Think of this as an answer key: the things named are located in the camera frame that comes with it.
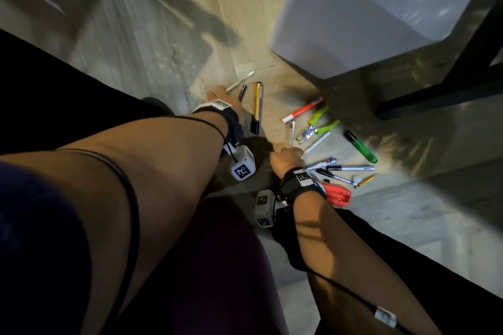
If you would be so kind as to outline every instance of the black metal frame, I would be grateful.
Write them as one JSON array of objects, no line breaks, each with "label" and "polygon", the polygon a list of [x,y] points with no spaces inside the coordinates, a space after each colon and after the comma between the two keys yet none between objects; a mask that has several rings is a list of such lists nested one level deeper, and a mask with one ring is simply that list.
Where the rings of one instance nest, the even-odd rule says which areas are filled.
[{"label": "black metal frame", "polygon": [[376,115],[387,120],[503,93],[503,63],[491,65],[502,47],[503,0],[498,0],[440,84],[382,102]]}]

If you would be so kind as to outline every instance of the wristband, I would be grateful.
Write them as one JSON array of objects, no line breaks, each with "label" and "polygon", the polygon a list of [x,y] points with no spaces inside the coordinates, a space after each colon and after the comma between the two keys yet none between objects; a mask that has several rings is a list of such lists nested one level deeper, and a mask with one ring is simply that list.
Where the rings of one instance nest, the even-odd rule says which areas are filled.
[{"label": "wristband", "polygon": [[294,167],[281,180],[278,196],[286,200],[290,207],[293,207],[295,199],[307,191],[318,192],[326,199],[326,193],[322,184],[304,167]]},{"label": "wristband", "polygon": [[194,113],[202,111],[213,111],[220,114],[227,122],[227,137],[225,138],[231,145],[237,147],[243,139],[243,127],[239,123],[237,113],[232,109],[232,105],[220,99],[205,102],[196,107]]}]

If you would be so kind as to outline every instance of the green highlighter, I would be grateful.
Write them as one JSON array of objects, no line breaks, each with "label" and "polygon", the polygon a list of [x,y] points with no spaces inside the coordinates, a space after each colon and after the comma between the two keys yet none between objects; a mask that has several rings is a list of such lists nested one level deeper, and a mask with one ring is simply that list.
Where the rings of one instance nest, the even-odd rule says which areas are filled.
[{"label": "green highlighter", "polygon": [[359,152],[361,152],[361,154],[365,157],[366,160],[368,160],[370,163],[377,163],[377,158],[375,157],[375,155],[372,154],[370,150],[366,148],[363,143],[359,142],[351,131],[346,130],[344,132],[344,137],[347,140],[349,140]]}]

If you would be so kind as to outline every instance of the red object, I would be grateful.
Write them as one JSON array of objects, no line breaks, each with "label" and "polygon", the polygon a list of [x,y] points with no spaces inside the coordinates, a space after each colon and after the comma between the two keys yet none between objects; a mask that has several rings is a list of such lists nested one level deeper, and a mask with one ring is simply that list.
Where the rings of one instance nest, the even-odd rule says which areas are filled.
[{"label": "red object", "polygon": [[343,187],[340,184],[328,184],[322,183],[325,193],[326,200],[331,205],[336,205],[337,207],[346,208],[351,200],[351,191]]},{"label": "red object", "polygon": [[283,121],[283,123],[288,123],[291,120],[293,120],[293,119],[297,118],[298,116],[300,116],[301,114],[304,114],[306,111],[309,111],[313,107],[319,105],[320,103],[324,103],[324,102],[326,102],[326,96],[319,97],[318,99],[316,99],[313,102],[307,104],[306,106],[301,107],[298,110],[295,110],[292,114],[287,115],[285,118],[282,118],[281,121]]}]

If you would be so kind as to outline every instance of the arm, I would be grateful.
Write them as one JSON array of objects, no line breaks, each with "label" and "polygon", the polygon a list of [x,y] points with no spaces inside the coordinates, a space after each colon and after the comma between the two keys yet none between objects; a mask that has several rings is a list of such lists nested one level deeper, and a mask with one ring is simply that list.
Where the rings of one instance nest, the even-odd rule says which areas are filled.
[{"label": "arm", "polygon": [[[300,149],[271,154],[275,173],[283,178],[303,167]],[[416,334],[440,334],[424,308],[398,275],[337,215],[317,192],[300,195],[293,207],[302,257],[318,274],[368,302],[396,314]],[[334,333],[396,333],[374,319],[362,303],[316,275],[308,275],[321,317]]]},{"label": "arm", "polygon": [[[244,120],[241,104],[219,87]],[[211,92],[208,99],[217,96]],[[218,113],[192,116],[211,122],[224,135]],[[125,307],[157,263],[185,230],[211,179],[223,146],[221,135],[202,122],[151,118],[130,122],[70,143],[65,148],[98,152],[128,175],[137,195],[140,244]],[[46,180],[72,204],[84,224],[91,250],[92,289],[83,333],[98,333],[115,301],[129,247],[129,206],[123,186],[99,160],[82,154],[38,152],[0,157]]]}]

